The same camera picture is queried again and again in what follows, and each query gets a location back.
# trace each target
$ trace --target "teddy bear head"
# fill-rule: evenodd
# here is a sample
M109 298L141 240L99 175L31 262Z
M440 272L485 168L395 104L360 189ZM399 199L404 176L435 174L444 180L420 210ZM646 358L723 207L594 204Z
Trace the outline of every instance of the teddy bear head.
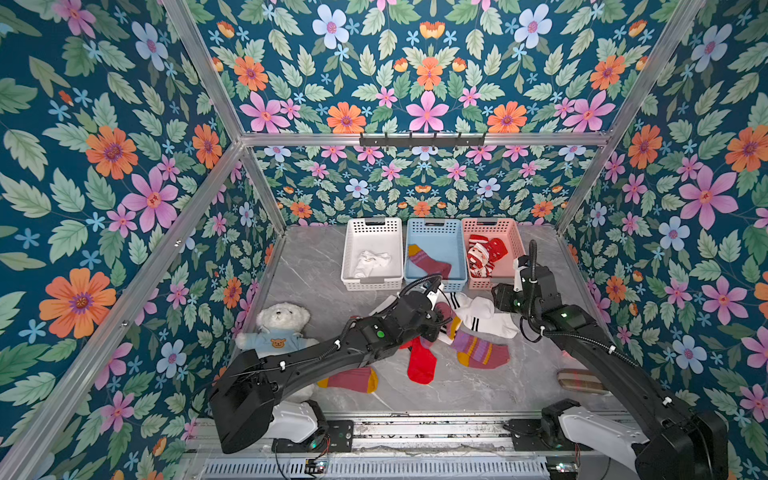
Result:
M310 312L292 303L278 303L259 312L256 324L267 329L284 329L300 332L310 321Z

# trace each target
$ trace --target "metal bar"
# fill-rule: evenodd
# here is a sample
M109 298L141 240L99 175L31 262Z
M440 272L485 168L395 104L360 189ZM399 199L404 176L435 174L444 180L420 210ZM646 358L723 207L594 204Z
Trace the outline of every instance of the metal bar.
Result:
M96 375L107 365L128 327L178 255L180 242L192 233L239 156L239 145L224 152L107 317L56 383L53 392L32 417L21 438L0 462L0 478L29 480L37 471L43 458L51 451L58 434L64 430L91 390Z
M266 215L270 218L270 222L272 222L272 226L277 234L282 237L286 232L286 222L283 219L283 215L280 213L280 209L277 208L275 195L272 193L270 184L266 181L264 172L261 170L261 167L259 167L259 163L256 160L256 155L254 155L252 148L247 148L245 155L243 155L242 162L245 171L248 172L248 176L253 181L257 196L261 200L264 210L266 210Z
M637 115L641 105L645 102L645 98L659 79L661 71L667 65L670 58L672 58L672 54L682 41L696 14L704 6L704 3L705 0L680 0L677 4L670 21L664 27L654 49L648 56L645 68L643 68L640 76L637 77L637 81L634 82L626 100L621 104L621 108L616 114L611 128L608 130L608 142L595 154L587 171L584 172L581 182L579 182L579 185L569 199L568 206L558 221L557 228L560 235L565 234L568 224L573 220L592 186L600 177L605 162L616 150L621 137L632 124L635 115Z
M437 141L455 141L458 134L364 134L366 141L376 139L381 146L402 146L403 141L411 147L427 146L435 139ZM360 145L360 135L354 134L255 134L247 132L243 135L243 143L247 147L266 147L282 145L285 147L312 147L323 145ZM485 145L594 145L601 147L608 142L605 132L558 132L552 134L518 133L518 134L487 134Z
M216 112L224 124L224 129L230 136L232 143L237 142L240 135L245 131L243 124L230 101L224 84L221 83L221 77L214 68L214 62L208 54L208 47L200 34L200 30L197 29L189 6L184 0L165 0L163 6L173 22L179 38L181 38L181 43L187 49L192 65L197 70L197 74L200 75L200 81L208 93L208 97L214 103L214 108L216 108Z

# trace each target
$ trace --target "ventilation grille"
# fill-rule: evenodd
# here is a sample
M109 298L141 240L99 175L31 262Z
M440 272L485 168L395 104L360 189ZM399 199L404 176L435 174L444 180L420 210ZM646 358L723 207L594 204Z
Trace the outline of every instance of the ventilation grille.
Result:
M310 478L304 472L304 458L282 458L280 465L286 476ZM532 458L507 461L493 457L461 458L331 458L324 478L504 478L527 480L548 479L545 459ZM206 480L235 478L279 478L275 459L239 458L208 460Z

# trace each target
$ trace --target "blue storage basket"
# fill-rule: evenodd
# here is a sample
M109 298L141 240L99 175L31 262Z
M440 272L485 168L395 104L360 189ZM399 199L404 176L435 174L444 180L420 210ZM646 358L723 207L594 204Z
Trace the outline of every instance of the blue storage basket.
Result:
M418 245L433 260L451 264L450 278L442 279L445 292L461 292L467 283L467 250L461 220L412 218L406 233L406 283L427 273L408 258L408 247Z

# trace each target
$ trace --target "red sock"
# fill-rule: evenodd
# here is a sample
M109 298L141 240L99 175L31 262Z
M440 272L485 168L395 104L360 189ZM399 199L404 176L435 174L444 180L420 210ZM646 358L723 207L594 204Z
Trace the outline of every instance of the red sock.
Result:
M428 348L422 345L421 339L411 341L411 361L408 364L408 378L413 382L428 385L435 378L437 359Z
M418 245L411 245L408 247L408 258L418 268L427 272L427 275L433 273L439 273L444 279L448 279L448 275L451 274L451 264L445 262L439 262L429 258L429 255L419 248Z

